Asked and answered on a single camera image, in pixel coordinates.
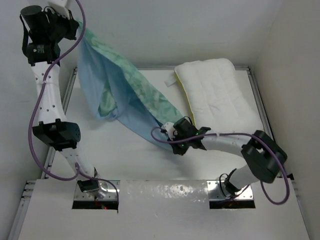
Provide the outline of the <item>blue green pillowcase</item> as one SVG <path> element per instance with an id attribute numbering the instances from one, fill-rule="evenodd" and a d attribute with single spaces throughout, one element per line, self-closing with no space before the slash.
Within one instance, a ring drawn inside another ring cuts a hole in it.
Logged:
<path id="1" fill-rule="evenodd" d="M 181 112 L 129 61 L 80 24 L 78 79 L 92 115 L 118 120 L 148 142 L 167 151 L 172 147 L 154 127 L 176 122 Z"/>

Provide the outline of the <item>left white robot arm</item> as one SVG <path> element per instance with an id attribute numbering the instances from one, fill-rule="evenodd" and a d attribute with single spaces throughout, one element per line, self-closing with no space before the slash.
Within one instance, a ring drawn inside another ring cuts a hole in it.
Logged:
<path id="1" fill-rule="evenodd" d="M 45 8 L 30 5 L 20 11 L 23 26 L 22 52 L 31 66 L 38 99 L 28 126 L 28 142 L 35 156 L 32 137 L 37 137 L 65 157 L 74 171 L 79 189 L 100 198 L 103 189 L 96 178 L 98 173 L 86 160 L 80 148 L 81 131 L 77 123 L 67 121 L 60 94 L 60 61 L 62 39 L 75 40 L 74 49 L 84 36 L 76 36 L 79 23 L 73 18 L 67 0 L 50 0 Z"/>

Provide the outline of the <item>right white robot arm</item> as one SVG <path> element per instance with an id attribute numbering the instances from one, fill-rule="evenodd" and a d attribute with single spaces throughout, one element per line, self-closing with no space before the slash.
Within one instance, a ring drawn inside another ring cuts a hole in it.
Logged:
<path id="1" fill-rule="evenodd" d="M 184 155 L 188 148 L 221 151 L 242 157 L 245 165 L 235 168 L 220 183 L 226 198 L 235 198 L 244 187 L 256 182 L 271 184 L 278 174 L 286 175 L 287 154 L 262 130 L 248 133 L 216 133 L 209 127 L 197 129 L 187 118 L 166 123 L 168 140 L 176 155 Z"/>

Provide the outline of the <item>white yellow pillow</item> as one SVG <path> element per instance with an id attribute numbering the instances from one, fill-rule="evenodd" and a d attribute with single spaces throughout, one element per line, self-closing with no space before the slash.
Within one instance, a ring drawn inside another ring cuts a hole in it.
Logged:
<path id="1" fill-rule="evenodd" d="M 254 98 L 251 89 L 241 86 L 234 65 L 226 58 L 180 64 L 164 83 L 181 87 L 197 128 L 249 134 L 264 128 L 256 104 L 250 102 Z"/>

